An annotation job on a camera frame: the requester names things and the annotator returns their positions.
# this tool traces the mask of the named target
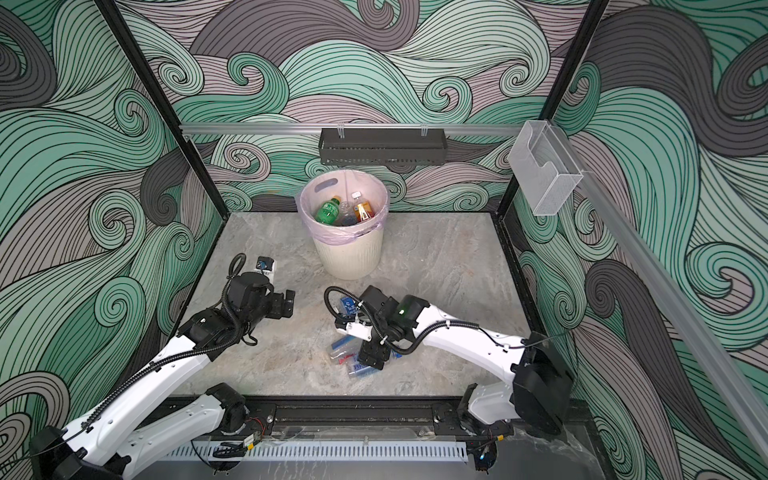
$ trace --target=green plastic bottle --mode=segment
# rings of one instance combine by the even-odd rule
[[[319,221],[320,223],[324,223],[325,225],[333,225],[333,222],[336,221],[336,217],[339,216],[340,203],[341,197],[338,195],[325,202],[317,211],[315,220]]]

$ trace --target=trash can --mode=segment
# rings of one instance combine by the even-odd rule
[[[342,201],[352,201],[352,193],[357,191],[370,202],[373,218],[350,227],[334,227],[315,220],[315,213],[324,202],[336,195]],[[357,280],[379,265],[384,222],[389,213],[389,190],[381,180],[359,170],[330,171],[304,186],[296,206],[328,273],[342,280]]]

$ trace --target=blue label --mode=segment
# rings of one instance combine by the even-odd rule
[[[352,300],[348,296],[345,296],[341,299],[341,307],[342,307],[342,315],[348,315],[352,316],[355,313],[357,313],[357,305],[355,305],[355,300]]]

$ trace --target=black metal base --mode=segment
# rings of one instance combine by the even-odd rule
[[[173,396],[160,404],[142,425],[154,422],[178,409],[189,405],[195,396]],[[206,437],[214,441],[237,441],[251,433],[261,432],[276,439],[311,439],[313,431],[322,427],[403,427],[417,436],[452,436],[458,442],[466,442],[472,450],[498,435],[514,435],[515,429],[548,441],[567,441],[567,433],[546,435],[519,419],[496,422],[473,435],[462,428],[460,396],[245,396],[247,419],[245,428],[236,435],[226,435],[220,430]],[[571,400],[565,428],[585,427],[586,439],[594,450],[605,478],[615,478],[597,426],[586,402]]]

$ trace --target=aluminum rail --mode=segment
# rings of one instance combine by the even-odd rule
[[[184,135],[320,135],[324,128],[441,128],[446,135],[513,137],[522,124],[310,124],[278,122],[194,122],[181,124]]]

